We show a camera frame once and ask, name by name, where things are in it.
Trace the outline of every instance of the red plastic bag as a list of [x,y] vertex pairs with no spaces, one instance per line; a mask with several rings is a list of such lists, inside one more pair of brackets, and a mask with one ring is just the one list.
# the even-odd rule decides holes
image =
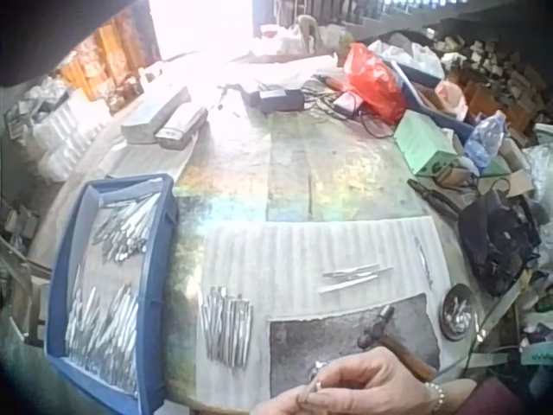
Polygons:
[[362,43],[354,43],[344,64],[350,88],[386,123],[405,113],[405,99],[390,68]]

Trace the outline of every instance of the hand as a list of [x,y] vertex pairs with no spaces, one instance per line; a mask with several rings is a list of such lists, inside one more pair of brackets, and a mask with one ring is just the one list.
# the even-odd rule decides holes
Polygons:
[[300,397],[300,404],[338,413],[428,415],[436,397],[390,350],[375,348],[324,367]]
[[298,403],[305,386],[299,386],[281,393],[276,398],[259,404],[253,410],[253,415],[311,415],[311,411],[302,409]]

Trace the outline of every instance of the hammer head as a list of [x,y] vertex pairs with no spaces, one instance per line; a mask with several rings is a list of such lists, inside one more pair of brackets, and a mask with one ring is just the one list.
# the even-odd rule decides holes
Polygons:
[[394,315],[394,308],[391,305],[385,307],[378,313],[375,321],[363,330],[363,335],[357,339],[357,346],[362,349],[369,348],[375,342],[378,342],[384,335],[386,324]]

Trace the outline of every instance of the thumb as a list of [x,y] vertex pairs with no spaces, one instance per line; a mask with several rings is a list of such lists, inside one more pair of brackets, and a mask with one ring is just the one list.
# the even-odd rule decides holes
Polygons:
[[363,413],[366,415],[382,412],[382,399],[378,389],[321,389],[310,393],[304,400],[306,406],[339,413]]

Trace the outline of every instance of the wooden hammer handle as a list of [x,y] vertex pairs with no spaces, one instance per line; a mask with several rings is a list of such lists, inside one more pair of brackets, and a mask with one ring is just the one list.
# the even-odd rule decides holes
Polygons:
[[383,335],[380,343],[388,348],[420,381],[429,382],[436,376],[436,370],[412,354],[402,343],[389,335]]

